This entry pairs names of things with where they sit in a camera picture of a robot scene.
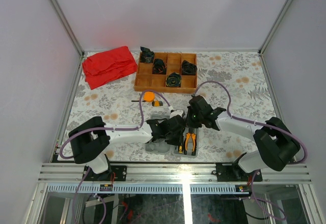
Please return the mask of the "orange handled pliers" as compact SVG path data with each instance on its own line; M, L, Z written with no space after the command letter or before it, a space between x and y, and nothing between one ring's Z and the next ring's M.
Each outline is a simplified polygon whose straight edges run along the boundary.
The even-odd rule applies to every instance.
M195 134L194 128L188 128L188 132L185 135L185 140L183 144L183 153L191 156L195 156L197 151L197 135Z

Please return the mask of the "grey plastic tool case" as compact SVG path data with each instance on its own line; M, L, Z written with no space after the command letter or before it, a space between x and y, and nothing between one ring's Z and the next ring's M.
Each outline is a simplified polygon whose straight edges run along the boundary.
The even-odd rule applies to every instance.
M152 154L162 154L162 155L168 155L171 153L175 156L181 156L185 158L195 158L198 155L198 149L199 149L199 129L195 129L195 134L197 135L197 151L195 156L191 156L190 153L187 155L184 155L184 153L179 154L178 153L178 146L176 145L168 145L166 142L160 142L160 143L154 143L153 141L150 141L149 143L145 144L145 151L147 153Z

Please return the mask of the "black yellow phillips screwdriver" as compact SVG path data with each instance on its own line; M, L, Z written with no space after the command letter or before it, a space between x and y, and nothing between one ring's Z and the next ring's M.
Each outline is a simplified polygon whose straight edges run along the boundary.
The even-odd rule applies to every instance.
M183 147L184 147L184 137L183 137L183 135L181 135L180 138L179 138L179 146L178 146L178 153L179 154L183 153Z

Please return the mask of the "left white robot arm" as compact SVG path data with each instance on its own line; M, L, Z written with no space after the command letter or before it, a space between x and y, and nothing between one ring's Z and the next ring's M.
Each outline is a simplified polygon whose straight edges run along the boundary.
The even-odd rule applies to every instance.
M99 180L107 180L112 173L105 155L110 144L142 143L164 139L179 143L185 130L185 121L180 115L169 119L145 121L141 127L128 125L105 127L102 117L96 116L69 133L73 160L91 168Z

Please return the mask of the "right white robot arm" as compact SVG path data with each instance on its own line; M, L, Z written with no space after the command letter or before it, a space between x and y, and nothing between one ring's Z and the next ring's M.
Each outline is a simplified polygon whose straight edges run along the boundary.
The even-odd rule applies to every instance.
M298 140L283 121L272 117L264 123L232 115L224 108L213 109L200 95L189 101L187 123L189 127L231 132L255 142L257 150L240 155L232 168L233 177L244 180L251 172L270 168L280 172L299 152Z

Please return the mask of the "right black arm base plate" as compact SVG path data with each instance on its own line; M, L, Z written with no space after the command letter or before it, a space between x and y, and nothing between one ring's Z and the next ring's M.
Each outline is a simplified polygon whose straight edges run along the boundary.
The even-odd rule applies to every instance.
M234 163L216 163L211 174L219 182L249 182L254 176L254 172L246 173Z

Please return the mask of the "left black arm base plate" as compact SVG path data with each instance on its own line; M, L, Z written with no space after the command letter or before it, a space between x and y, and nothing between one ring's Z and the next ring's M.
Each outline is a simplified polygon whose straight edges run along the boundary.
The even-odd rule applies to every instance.
M127 176L126 165L113 165L107 171L95 174L92 170L85 177L85 181L125 182Z

